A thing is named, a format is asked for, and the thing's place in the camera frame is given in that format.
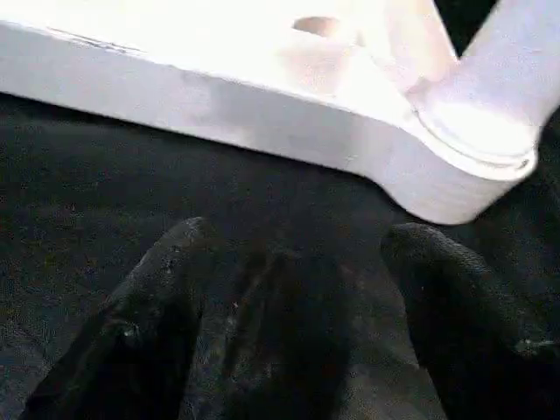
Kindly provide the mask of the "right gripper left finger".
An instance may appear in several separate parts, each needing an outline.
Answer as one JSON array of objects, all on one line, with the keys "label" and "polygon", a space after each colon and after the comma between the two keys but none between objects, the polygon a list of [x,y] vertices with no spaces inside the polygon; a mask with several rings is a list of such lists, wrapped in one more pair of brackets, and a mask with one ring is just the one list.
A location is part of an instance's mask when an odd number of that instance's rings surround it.
[{"label": "right gripper left finger", "polygon": [[182,220],[143,255],[28,396],[23,419],[177,419],[213,229]]}]

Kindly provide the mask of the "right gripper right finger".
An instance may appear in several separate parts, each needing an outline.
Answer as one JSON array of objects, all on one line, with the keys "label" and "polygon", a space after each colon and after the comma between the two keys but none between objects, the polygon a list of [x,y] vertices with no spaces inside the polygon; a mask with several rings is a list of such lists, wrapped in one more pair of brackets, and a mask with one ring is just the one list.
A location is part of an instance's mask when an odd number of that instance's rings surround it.
[{"label": "right gripper right finger", "polygon": [[448,418],[559,417],[559,334],[479,254],[418,223],[392,227],[381,254]]}]

